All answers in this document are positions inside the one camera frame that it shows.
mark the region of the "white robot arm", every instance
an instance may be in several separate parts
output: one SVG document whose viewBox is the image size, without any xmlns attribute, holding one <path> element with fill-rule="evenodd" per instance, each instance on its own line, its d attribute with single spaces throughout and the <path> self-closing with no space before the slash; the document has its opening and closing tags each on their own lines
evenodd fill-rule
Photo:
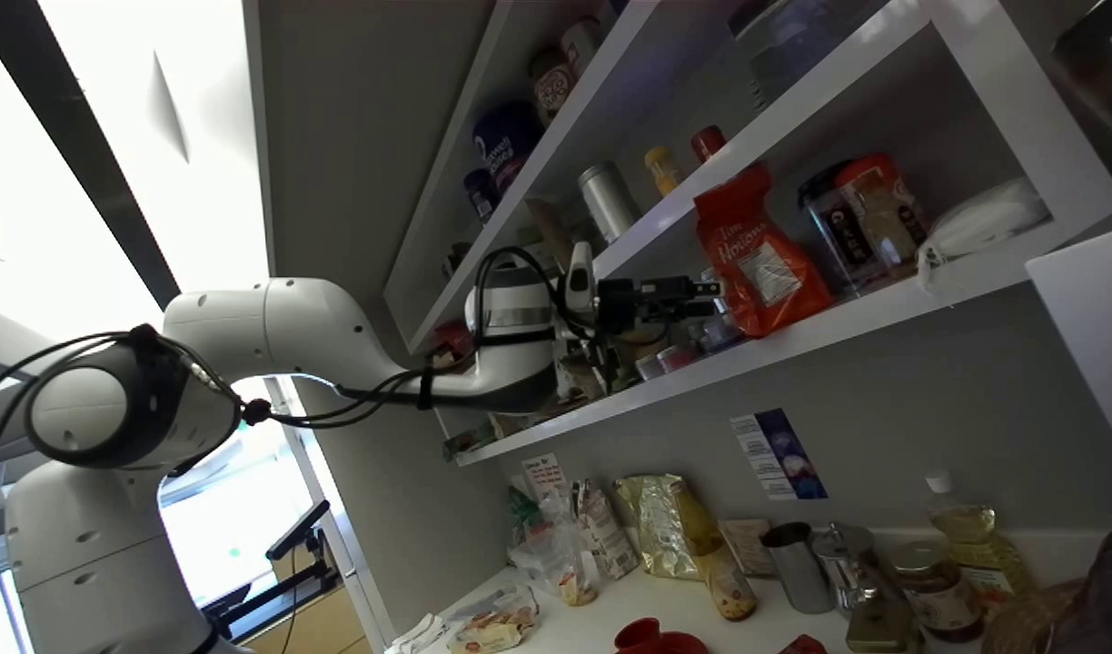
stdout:
<svg viewBox="0 0 1112 654">
<path fill-rule="evenodd" d="M 305 373 L 346 401 L 537 408 L 554 387 L 554 304 L 566 320 L 609 304 L 592 299 L 584 266 L 570 270 L 554 301 L 531 270 L 479 284 L 466 304 L 475 360 L 460 373 L 399 368 L 362 310 L 325 281 L 180 294 L 163 337 L 137 326 L 45 368 L 26 392 L 26 421 L 54 461 L 7 500 L 7 550 L 35 650 L 237 650 L 193 608 L 154 513 L 161 481 L 214 452 L 242 418 L 217 379 Z M 609 286 L 626 317 L 637 304 L 687 304 L 674 294 Z"/>
</svg>

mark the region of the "jar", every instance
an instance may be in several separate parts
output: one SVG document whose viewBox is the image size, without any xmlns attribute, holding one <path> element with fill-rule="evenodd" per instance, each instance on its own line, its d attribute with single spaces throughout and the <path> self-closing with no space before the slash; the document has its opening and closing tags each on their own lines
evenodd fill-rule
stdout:
<svg viewBox="0 0 1112 654">
<path fill-rule="evenodd" d="M 673 151 L 664 146 L 647 149 L 643 168 L 649 169 L 660 197 L 667 197 L 678 185 L 678 169 L 674 169 Z"/>
<path fill-rule="evenodd" d="M 511 185 L 542 135 L 544 128 L 531 102 L 506 102 L 475 121 L 471 137 L 488 161 L 497 192 Z"/>
<path fill-rule="evenodd" d="M 570 88 L 577 82 L 577 69 L 563 57 L 563 52 L 544 48 L 531 57 L 526 76 L 532 91 L 532 110 L 544 123 L 552 123 Z"/>
<path fill-rule="evenodd" d="M 921 631 L 945 642 L 970 642 L 984 631 L 984 608 L 950 568 L 939 545 L 915 541 L 889 555 L 898 586 L 909 591 Z"/>
<path fill-rule="evenodd" d="M 612 242 L 637 218 L 637 200 L 612 163 L 592 163 L 577 179 L 580 200 L 605 242 Z"/>
<path fill-rule="evenodd" d="M 599 23 L 594 18 L 577 18 L 560 31 L 560 52 L 563 57 L 584 76 L 592 54 L 599 48 Z"/>
<path fill-rule="evenodd" d="M 717 157 L 725 146 L 725 135 L 717 123 L 704 123 L 693 137 L 693 157 L 704 163 L 708 157 Z"/>
<path fill-rule="evenodd" d="M 850 161 L 836 169 L 836 188 L 850 203 L 872 254 L 892 275 L 915 271 L 926 218 L 887 151 Z"/>
</svg>

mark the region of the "can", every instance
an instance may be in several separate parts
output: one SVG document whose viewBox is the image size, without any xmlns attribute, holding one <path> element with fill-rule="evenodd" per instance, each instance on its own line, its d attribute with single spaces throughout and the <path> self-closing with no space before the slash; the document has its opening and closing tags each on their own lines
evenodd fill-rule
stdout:
<svg viewBox="0 0 1112 654">
<path fill-rule="evenodd" d="M 667 197 L 678 185 L 678 174 L 674 174 L 674 163 L 673 163 L 667 149 L 660 149 L 660 146 L 647 149 L 643 168 L 649 169 L 660 197 Z"/>
<path fill-rule="evenodd" d="M 915 271 L 926 218 L 887 151 L 850 161 L 836 169 L 836 188 L 858 214 L 876 258 L 904 275 Z"/>
<path fill-rule="evenodd" d="M 531 57 L 526 76 L 542 121 L 552 123 L 570 88 L 577 82 L 577 69 L 563 57 L 563 52 L 544 48 Z"/>
<path fill-rule="evenodd" d="M 599 48 L 599 23 L 594 18 L 577 18 L 572 25 L 566 25 L 560 31 L 560 52 L 577 76 L 584 76 L 594 48 Z"/>
<path fill-rule="evenodd" d="M 526 102 L 495 106 L 475 121 L 471 137 L 482 149 L 497 192 L 511 185 L 542 135 L 544 128 Z"/>
<path fill-rule="evenodd" d="M 497 207 L 497 185 L 495 185 L 491 169 L 488 168 L 469 169 L 460 179 L 460 188 L 469 192 L 469 203 L 471 203 L 475 218 L 488 221 Z"/>
<path fill-rule="evenodd" d="M 691 137 L 696 161 L 717 157 L 725 146 L 725 135 L 717 123 L 704 123 L 693 137 Z"/>
<path fill-rule="evenodd" d="M 846 168 L 833 163 L 822 174 L 815 174 L 798 188 L 798 207 L 815 221 L 822 242 L 815 242 L 815 258 L 822 260 L 822 271 L 827 275 L 833 291 L 850 299 L 861 291 L 872 291 L 889 281 L 887 266 L 878 266 L 850 200 L 839 192 L 836 174 Z"/>
<path fill-rule="evenodd" d="M 637 218 L 637 200 L 612 163 L 592 163 L 577 179 L 584 207 L 605 242 L 612 242 Z"/>
</svg>

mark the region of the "food item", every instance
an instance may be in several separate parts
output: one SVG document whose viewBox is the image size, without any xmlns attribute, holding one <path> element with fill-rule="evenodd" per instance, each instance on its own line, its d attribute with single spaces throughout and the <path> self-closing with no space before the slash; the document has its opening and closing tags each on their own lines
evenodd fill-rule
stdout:
<svg viewBox="0 0 1112 654">
<path fill-rule="evenodd" d="M 572 65 L 563 57 L 563 52 L 544 48 L 531 57 L 526 76 L 531 76 L 531 91 L 532 91 L 532 106 L 542 121 L 552 123 L 570 88 L 577 82 Z"/>
<path fill-rule="evenodd" d="M 696 564 L 704 573 L 708 599 L 721 621 L 744 621 L 759 608 L 725 550 L 696 555 Z"/>
<path fill-rule="evenodd" d="M 822 237 L 822 271 L 827 275 L 836 294 L 861 294 L 889 281 L 887 266 L 878 266 L 869 237 L 861 232 L 861 218 L 850 200 L 839 192 L 836 174 L 846 163 L 826 168 L 798 188 L 798 203 Z"/>
<path fill-rule="evenodd" d="M 984 631 L 984 608 L 960 568 L 938 545 L 904 545 L 889 561 L 898 586 L 909 591 L 921 631 L 970 642 Z"/>
<path fill-rule="evenodd" d="M 475 218 L 488 221 L 497 207 L 497 185 L 495 185 L 491 169 L 488 168 L 469 169 L 460 179 L 460 188 L 469 192 L 469 203 L 471 203 Z"/>
<path fill-rule="evenodd" d="M 560 31 L 560 52 L 577 69 L 577 76 L 587 69 L 594 48 L 599 48 L 594 18 L 577 18 L 572 25 Z"/>
<path fill-rule="evenodd" d="M 836 591 L 811 550 L 811 523 L 778 523 L 761 535 L 761 550 L 786 588 L 786 599 L 798 615 L 826 615 L 836 608 Z"/>
<path fill-rule="evenodd" d="M 495 106 L 475 121 L 471 137 L 488 161 L 497 192 L 511 185 L 542 135 L 544 128 L 532 116 L 532 106 L 526 102 Z"/>
<path fill-rule="evenodd" d="M 889 271 L 915 271 L 915 251 L 926 238 L 926 218 L 892 161 L 876 151 L 836 169 L 836 185 L 858 214 L 872 254 Z"/>
<path fill-rule="evenodd" d="M 681 476 L 626 476 L 612 482 L 629 539 L 654 579 L 701 581 L 696 555 L 721 545 L 717 519 Z"/>
<path fill-rule="evenodd" d="M 599 237 L 612 242 L 639 218 L 626 179 L 612 163 L 604 161 L 584 168 L 577 180 Z"/>
<path fill-rule="evenodd" d="M 580 545 L 592 552 L 604 579 L 629 579 L 637 571 L 637 552 L 605 505 L 605 494 L 592 482 L 572 482 L 572 516 L 580 527 Z"/>
<path fill-rule="evenodd" d="M 660 146 L 647 149 L 643 168 L 649 169 L 660 197 L 667 197 L 678 185 L 678 169 L 674 169 L 667 149 L 660 149 Z"/>
<path fill-rule="evenodd" d="M 570 516 L 509 550 L 511 568 L 566 608 L 584 608 L 594 599 L 594 573 L 584 555 L 580 530 Z"/>
<path fill-rule="evenodd" d="M 984 608 L 1001 608 L 1034 588 L 1025 555 L 999 535 L 991 505 L 970 505 L 950 494 L 950 476 L 926 476 L 935 494 L 928 523 L 947 539 L 945 555 L 978 588 Z"/>
<path fill-rule="evenodd" d="M 833 291 L 782 228 L 765 218 L 769 174 L 753 163 L 725 185 L 696 197 L 696 238 L 721 284 L 740 335 L 761 337 L 833 304 Z"/>
<path fill-rule="evenodd" d="M 526 588 L 497 588 L 457 618 L 466 624 L 454 631 L 450 654 L 511 650 L 542 624 L 542 610 Z"/>
<path fill-rule="evenodd" d="M 691 137 L 696 161 L 704 163 L 708 157 L 717 157 L 725 146 L 725 135 L 710 123 L 704 123 L 693 137 Z"/>
<path fill-rule="evenodd" d="M 769 519 L 721 519 L 720 530 L 740 573 L 773 579 L 773 564 L 761 550 Z"/>
</svg>

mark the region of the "red object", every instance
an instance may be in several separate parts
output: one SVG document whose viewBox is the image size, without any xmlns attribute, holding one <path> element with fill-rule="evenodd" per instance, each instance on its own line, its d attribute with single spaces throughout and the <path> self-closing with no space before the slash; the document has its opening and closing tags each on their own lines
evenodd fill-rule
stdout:
<svg viewBox="0 0 1112 654">
<path fill-rule="evenodd" d="M 691 631 L 660 631 L 656 618 L 629 621 L 612 636 L 616 654 L 708 654 Z"/>
<path fill-rule="evenodd" d="M 826 647 L 811 636 L 796 636 L 782 654 L 826 654 Z"/>
<path fill-rule="evenodd" d="M 740 335 L 761 337 L 833 304 L 833 291 L 765 214 L 769 169 L 744 168 L 696 197 L 696 238 Z"/>
<path fill-rule="evenodd" d="M 725 135 L 721 135 L 720 128 L 704 123 L 704 128 L 693 135 L 691 146 L 693 146 L 696 161 L 708 161 L 708 157 L 717 157 L 717 151 L 725 146 Z"/>
<path fill-rule="evenodd" d="M 660 631 L 656 654 L 708 654 L 708 647 L 687 631 Z"/>
<path fill-rule="evenodd" d="M 660 621 L 656 618 L 639 618 L 629 621 L 616 636 L 612 647 L 616 654 L 656 654 L 660 639 Z"/>
</svg>

